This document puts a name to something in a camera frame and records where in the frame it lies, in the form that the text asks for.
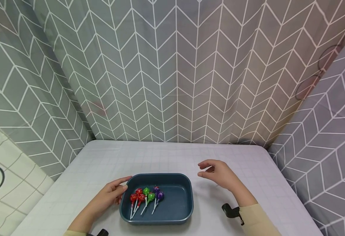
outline tray rim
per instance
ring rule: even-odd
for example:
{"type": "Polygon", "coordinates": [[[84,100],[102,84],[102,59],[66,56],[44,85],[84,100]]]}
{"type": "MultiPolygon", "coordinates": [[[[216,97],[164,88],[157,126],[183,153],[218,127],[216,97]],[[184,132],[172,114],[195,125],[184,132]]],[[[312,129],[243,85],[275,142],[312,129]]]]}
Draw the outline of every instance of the tray rim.
{"type": "Polygon", "coordinates": [[[133,178],[137,177],[137,176],[143,176],[143,175],[180,175],[180,176],[183,176],[185,177],[187,180],[188,180],[188,183],[189,183],[189,186],[190,188],[187,189],[189,192],[190,192],[190,198],[191,198],[191,201],[192,201],[192,208],[190,210],[190,213],[183,219],[179,219],[179,220],[154,220],[154,221],[135,221],[135,220],[130,220],[130,219],[127,219],[125,218],[125,216],[123,215],[123,212],[121,211],[121,206],[123,205],[123,201],[124,201],[124,196],[125,196],[125,192],[123,193],[123,197],[121,199],[121,202],[120,202],[120,206],[119,206],[119,211],[120,211],[120,216],[121,218],[128,222],[128,223],[136,223],[136,224],[140,224],[140,225],[143,225],[144,223],[147,223],[147,224],[155,224],[155,225],[161,225],[163,223],[166,223],[166,224],[171,224],[171,223],[184,223],[185,221],[187,221],[193,214],[193,211],[194,211],[194,196],[193,196],[193,190],[192,190],[192,183],[190,181],[190,179],[185,175],[185,174],[182,174],[182,173],[142,173],[142,174],[136,174],[134,176],[132,176],[132,178],[130,178],[128,180],[128,182],[130,182],[133,178]]]}

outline beige sleeve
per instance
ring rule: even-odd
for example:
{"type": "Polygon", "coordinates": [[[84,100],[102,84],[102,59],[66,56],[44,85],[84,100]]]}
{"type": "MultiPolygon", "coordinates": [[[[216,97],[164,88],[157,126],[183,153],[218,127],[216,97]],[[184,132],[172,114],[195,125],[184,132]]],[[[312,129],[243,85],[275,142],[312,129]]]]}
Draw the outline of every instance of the beige sleeve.
{"type": "Polygon", "coordinates": [[[85,233],[80,233],[80,232],[74,232],[74,231],[66,231],[63,236],[86,236],[87,234],[85,233]]]}
{"type": "Polygon", "coordinates": [[[239,211],[246,236],[281,236],[260,204],[240,207],[239,211]]]}

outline plastic tray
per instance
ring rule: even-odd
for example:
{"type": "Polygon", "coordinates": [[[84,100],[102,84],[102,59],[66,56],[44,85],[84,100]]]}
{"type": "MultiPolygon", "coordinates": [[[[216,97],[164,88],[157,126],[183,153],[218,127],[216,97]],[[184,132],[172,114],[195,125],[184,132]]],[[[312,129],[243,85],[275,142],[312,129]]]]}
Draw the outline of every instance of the plastic tray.
{"type": "Polygon", "coordinates": [[[179,173],[137,174],[128,181],[128,190],[123,194],[120,203],[120,215],[123,220],[132,225],[178,225],[184,224],[192,215],[194,199],[190,180],[179,173]],[[154,202],[141,212],[145,206],[143,202],[135,216],[130,220],[130,195],[138,188],[153,189],[159,186],[164,192],[164,200],[155,209],[154,202]]]}

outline black clip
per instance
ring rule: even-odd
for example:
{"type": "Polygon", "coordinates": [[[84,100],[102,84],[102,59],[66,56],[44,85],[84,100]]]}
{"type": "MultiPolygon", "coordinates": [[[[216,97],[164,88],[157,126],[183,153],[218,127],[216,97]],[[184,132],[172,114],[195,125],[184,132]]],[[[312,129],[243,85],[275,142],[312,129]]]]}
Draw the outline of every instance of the black clip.
{"type": "Polygon", "coordinates": [[[108,232],[105,229],[102,229],[97,236],[108,236],[108,232]]]}
{"type": "Polygon", "coordinates": [[[239,214],[239,210],[240,210],[239,206],[232,209],[228,203],[225,203],[222,205],[222,210],[224,211],[225,215],[228,218],[239,217],[239,219],[241,220],[241,225],[244,225],[244,221],[243,221],[241,215],[239,214]]]}

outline grid pattern tablecloth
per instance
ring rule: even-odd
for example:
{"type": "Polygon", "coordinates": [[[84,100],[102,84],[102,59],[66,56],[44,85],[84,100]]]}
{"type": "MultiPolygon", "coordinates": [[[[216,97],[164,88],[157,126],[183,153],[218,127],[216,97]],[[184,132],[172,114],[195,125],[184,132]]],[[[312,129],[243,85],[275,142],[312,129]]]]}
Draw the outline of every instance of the grid pattern tablecloth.
{"type": "Polygon", "coordinates": [[[130,226],[110,208],[93,227],[110,235],[244,235],[237,220],[226,218],[221,206],[237,203],[227,190],[197,176],[197,164],[220,159],[254,194],[283,236],[322,235],[306,209],[259,146],[92,141],[44,195],[12,236],[62,235],[74,217],[108,182],[141,172],[180,172],[194,191],[194,213],[181,226],[130,226]]]}

